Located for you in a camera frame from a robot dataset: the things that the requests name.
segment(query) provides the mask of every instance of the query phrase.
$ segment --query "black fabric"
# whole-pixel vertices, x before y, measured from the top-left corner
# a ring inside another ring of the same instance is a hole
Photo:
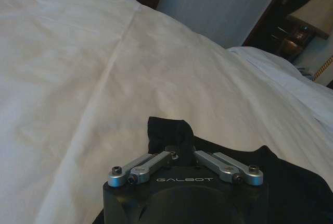
[[[192,146],[208,153],[222,152],[246,165],[256,164],[269,186],[268,223],[333,223],[333,192],[319,175],[279,159],[267,146],[254,152],[231,150],[193,135],[183,120],[150,117],[149,153],[178,145],[180,166],[193,165]],[[102,224],[103,211],[94,221]]]

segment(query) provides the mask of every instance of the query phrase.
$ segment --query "white duvet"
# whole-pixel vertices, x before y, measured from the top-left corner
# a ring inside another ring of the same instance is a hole
[[[110,167],[147,152],[149,116],[268,145],[333,186],[331,135],[309,105],[135,0],[0,0],[0,50],[2,223],[91,223]]]

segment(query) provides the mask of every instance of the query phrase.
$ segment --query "silver metal link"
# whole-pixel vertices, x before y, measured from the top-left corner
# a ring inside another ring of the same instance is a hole
[[[131,169],[128,181],[130,184],[141,184],[149,181],[150,175],[172,160],[170,152],[163,151],[146,163]]]
[[[199,163],[217,173],[222,181],[239,184],[242,181],[239,169],[235,166],[225,164],[204,151],[195,151],[195,157]]]
[[[264,182],[264,173],[260,171],[257,166],[246,166],[245,164],[220,152],[214,153],[212,156],[224,163],[237,167],[247,184],[260,186]]]
[[[117,170],[120,171],[120,174],[112,173],[112,171],[109,172],[109,180],[108,184],[109,186],[117,187],[117,186],[123,186],[130,175],[131,169],[141,165],[142,163],[145,163],[146,161],[153,158],[153,155],[151,154],[145,154],[130,163],[126,164],[124,167],[117,167]]]

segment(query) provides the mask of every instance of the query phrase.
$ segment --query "lampshade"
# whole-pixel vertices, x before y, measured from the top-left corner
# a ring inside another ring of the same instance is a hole
[[[287,19],[304,24],[327,39],[333,29],[333,0],[310,0]]]

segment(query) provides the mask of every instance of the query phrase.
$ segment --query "wall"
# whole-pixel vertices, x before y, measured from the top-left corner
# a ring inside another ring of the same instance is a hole
[[[315,74],[318,69],[333,55],[333,36],[327,39],[314,38],[303,53],[294,62],[300,67],[307,67],[310,74]],[[333,64],[331,64],[316,82],[327,86],[333,80]]]
[[[223,47],[239,46],[271,0],[160,0],[157,10]]]

